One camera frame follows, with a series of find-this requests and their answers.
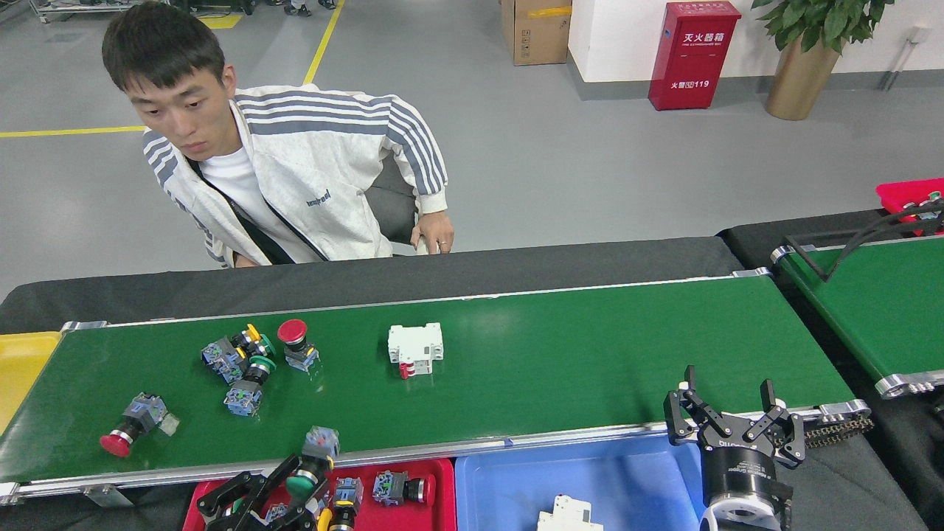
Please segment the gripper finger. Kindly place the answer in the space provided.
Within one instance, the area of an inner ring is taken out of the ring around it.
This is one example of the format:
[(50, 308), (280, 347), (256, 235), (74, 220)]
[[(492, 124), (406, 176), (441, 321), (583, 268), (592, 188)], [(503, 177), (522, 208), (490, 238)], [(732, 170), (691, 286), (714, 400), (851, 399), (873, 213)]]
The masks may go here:
[(664, 415), (672, 445), (688, 441), (699, 443), (704, 450), (708, 450), (729, 443), (729, 421), (697, 393), (693, 365), (687, 366), (684, 380), (665, 396)]
[(760, 384), (764, 414), (749, 421), (749, 429), (741, 438), (748, 445), (768, 454), (785, 468), (798, 468), (805, 461), (805, 423), (802, 417), (788, 411), (785, 401), (775, 393), (772, 380)]
[(270, 495), (270, 479), (241, 473), (198, 499), (206, 530), (268, 530), (259, 515)]
[(259, 511), (268, 530), (314, 530), (326, 508), (332, 454), (291, 454), (273, 471), (268, 501)]

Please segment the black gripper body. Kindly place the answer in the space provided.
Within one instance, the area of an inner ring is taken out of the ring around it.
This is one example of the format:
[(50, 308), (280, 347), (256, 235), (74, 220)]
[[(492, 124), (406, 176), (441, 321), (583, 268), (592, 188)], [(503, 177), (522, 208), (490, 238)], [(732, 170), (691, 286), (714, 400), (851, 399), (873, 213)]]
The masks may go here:
[(739, 446), (699, 450), (702, 521), (791, 521), (793, 488), (778, 482), (771, 457)]

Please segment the person's left hand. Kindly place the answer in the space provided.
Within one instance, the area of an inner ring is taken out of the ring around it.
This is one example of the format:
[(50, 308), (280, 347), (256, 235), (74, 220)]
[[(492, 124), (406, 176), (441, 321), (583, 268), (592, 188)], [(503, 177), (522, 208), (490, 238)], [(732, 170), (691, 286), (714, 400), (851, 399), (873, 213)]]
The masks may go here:
[(412, 229), (411, 245), (418, 251), (424, 241), (428, 254), (448, 254), (452, 251), (455, 231), (445, 209), (419, 216)]

